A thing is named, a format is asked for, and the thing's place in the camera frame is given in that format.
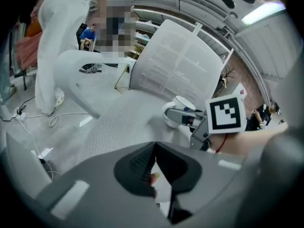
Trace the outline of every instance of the red string bracelet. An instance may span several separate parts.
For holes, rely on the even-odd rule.
[[[224,146],[224,143],[225,143],[226,139],[227,139],[227,134],[225,135],[224,141],[221,144],[221,146],[217,150],[215,150],[215,153],[218,153],[220,151],[220,149]]]

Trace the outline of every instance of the black cable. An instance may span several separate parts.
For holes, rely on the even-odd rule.
[[[22,111],[27,107],[27,106],[24,105],[24,104],[25,104],[26,102],[30,101],[31,99],[34,99],[34,98],[35,98],[35,97],[32,97],[32,98],[30,98],[29,100],[23,102],[22,105],[21,105],[21,107],[19,107],[19,110],[17,111],[17,115],[21,115],[21,114],[22,114]],[[10,122],[10,121],[13,120],[14,118],[16,118],[17,115],[14,116],[14,117],[12,117],[10,120],[4,120],[1,116],[0,116],[0,118],[1,118],[1,120],[2,120],[3,122]]]

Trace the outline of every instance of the pink fabric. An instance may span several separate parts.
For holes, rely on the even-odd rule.
[[[24,37],[17,42],[17,60],[23,70],[37,64],[38,46],[42,32],[33,37]]]

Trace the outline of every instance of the white mug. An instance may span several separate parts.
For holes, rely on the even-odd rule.
[[[184,97],[181,97],[179,95],[175,96],[174,99],[171,102],[168,102],[166,105],[162,107],[162,115],[165,119],[166,124],[171,127],[171,128],[178,128],[179,123],[169,119],[166,115],[165,112],[168,108],[175,108],[179,110],[185,110],[189,112],[195,112],[196,108],[194,104],[192,104],[189,100],[185,99]]]

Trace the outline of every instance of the man in blue shirt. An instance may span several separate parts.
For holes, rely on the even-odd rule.
[[[92,51],[93,42],[95,39],[95,27],[94,24],[91,25],[90,28],[86,28],[84,32],[82,32],[80,36],[80,49],[83,51],[85,46],[89,46],[89,51]]]

